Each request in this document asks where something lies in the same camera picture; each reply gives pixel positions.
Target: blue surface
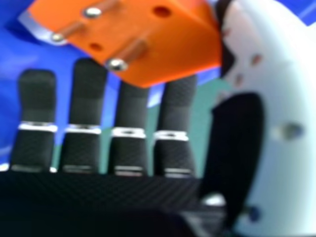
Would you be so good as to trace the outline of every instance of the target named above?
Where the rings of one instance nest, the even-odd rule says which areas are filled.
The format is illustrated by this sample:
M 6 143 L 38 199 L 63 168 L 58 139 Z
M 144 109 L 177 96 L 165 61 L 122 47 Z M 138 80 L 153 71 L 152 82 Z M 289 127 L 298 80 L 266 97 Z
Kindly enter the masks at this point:
M 67 125 L 70 102 L 72 67 L 80 57 L 86 56 L 72 46 L 54 47 L 35 40 L 16 21 L 33 0 L 0 0 L 0 164 L 7 161 L 8 148 L 14 141 L 20 118 L 17 78 L 28 68 L 49 69 L 57 76 L 57 116 L 59 131 L 56 143 L 60 144 Z M 280 0 L 306 24 L 316 21 L 314 0 Z M 219 69 L 198 75 L 199 85 L 219 76 Z M 106 87 L 102 126 L 113 124 L 119 79 L 110 75 Z M 151 89 L 149 107 L 160 102 L 164 85 Z

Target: metal pin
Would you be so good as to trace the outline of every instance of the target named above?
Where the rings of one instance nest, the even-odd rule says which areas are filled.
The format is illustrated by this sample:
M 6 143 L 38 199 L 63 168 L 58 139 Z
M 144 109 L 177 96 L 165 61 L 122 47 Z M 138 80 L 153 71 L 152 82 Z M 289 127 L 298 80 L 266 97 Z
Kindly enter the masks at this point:
M 119 0 L 104 0 L 102 2 L 99 2 L 91 7 L 88 7 L 84 11 L 84 15 L 88 18 L 96 18 L 102 15 L 105 11 L 111 9 L 114 7 Z
M 84 23 L 80 21 L 76 21 L 71 23 L 70 25 L 66 26 L 65 28 L 62 28 L 61 30 L 53 33 L 51 39 L 54 42 L 61 42 L 64 41 L 66 38 L 68 38 L 73 33 L 81 30 L 84 27 Z
M 128 69 L 129 64 L 141 56 L 147 49 L 142 39 L 135 39 L 122 48 L 106 62 L 106 68 L 112 72 L 122 72 Z

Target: orange power adapter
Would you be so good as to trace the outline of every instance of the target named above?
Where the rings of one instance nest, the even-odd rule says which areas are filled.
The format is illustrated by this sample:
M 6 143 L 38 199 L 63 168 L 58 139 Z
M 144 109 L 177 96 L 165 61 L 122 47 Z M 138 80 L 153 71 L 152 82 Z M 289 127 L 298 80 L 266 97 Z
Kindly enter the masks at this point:
M 29 12 L 127 83 L 148 87 L 220 65 L 205 0 L 36 0 Z

